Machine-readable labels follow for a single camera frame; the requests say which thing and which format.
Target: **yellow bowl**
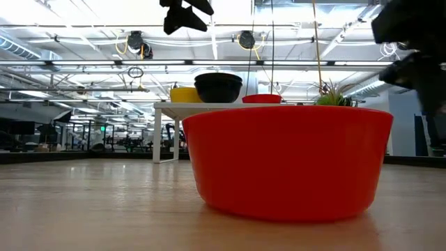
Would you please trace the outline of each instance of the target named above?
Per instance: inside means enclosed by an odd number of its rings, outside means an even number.
[[[203,102],[198,96],[198,92],[192,87],[180,87],[170,90],[170,100],[172,102]]]

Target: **hanging wire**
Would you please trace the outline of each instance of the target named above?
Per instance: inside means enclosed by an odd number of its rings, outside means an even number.
[[[116,48],[116,51],[119,53],[119,54],[125,54],[126,52],[127,52],[127,47],[128,47],[128,36],[127,37],[125,37],[125,48],[124,48],[124,51],[122,52],[122,51],[120,51],[120,49],[119,49],[119,47],[118,47],[118,40],[119,40],[119,36],[117,36],[116,37],[116,42],[115,42],[115,48]]]
[[[272,65],[271,65],[271,94],[274,88],[274,52],[275,52],[275,32],[274,32],[274,3],[271,0],[271,17],[272,17]]]
[[[316,36],[316,55],[318,58],[318,72],[319,72],[319,93],[322,90],[322,73],[321,73],[321,55],[319,54],[319,37],[318,37],[318,22],[316,19],[316,0],[313,0],[313,14],[314,14],[314,33]]]
[[[255,11],[256,10],[256,5],[254,4],[254,8],[252,11],[252,30],[251,30],[251,34],[254,36],[254,23],[255,23]],[[252,50],[249,50],[249,63],[248,63],[248,78],[246,81],[246,94],[245,96],[248,95],[248,88],[249,88],[249,74],[251,73],[251,57],[252,57]]]

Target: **desk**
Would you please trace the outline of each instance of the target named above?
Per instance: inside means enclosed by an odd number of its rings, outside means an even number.
[[[251,220],[208,208],[197,193],[190,161],[183,160],[0,165],[0,179],[2,251],[446,247],[444,169],[385,165],[366,213],[319,224]]]
[[[248,107],[270,107],[288,104],[240,104],[240,103],[172,103],[157,102],[153,105],[155,109],[155,131],[153,135],[153,162],[156,164],[178,160],[180,142],[180,121],[183,119],[203,112],[211,112],[222,109],[248,108]],[[174,158],[172,160],[160,160],[161,154],[161,116],[166,115],[175,121],[174,134]]]

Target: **red plastic bowl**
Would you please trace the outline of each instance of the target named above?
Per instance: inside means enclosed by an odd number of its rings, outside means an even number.
[[[274,94],[256,94],[249,95],[242,98],[245,104],[257,103],[257,104],[280,104],[282,97]]]
[[[283,106],[203,113],[183,125],[208,205],[265,220],[325,221],[373,202],[392,119],[371,109]]]

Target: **black bowl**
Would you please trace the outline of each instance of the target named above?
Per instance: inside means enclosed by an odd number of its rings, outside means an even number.
[[[230,79],[201,80],[195,82],[198,96],[203,102],[230,103],[237,100],[241,81]]]
[[[195,77],[195,81],[215,81],[216,79],[227,79],[242,82],[242,78],[228,73],[205,73]]]

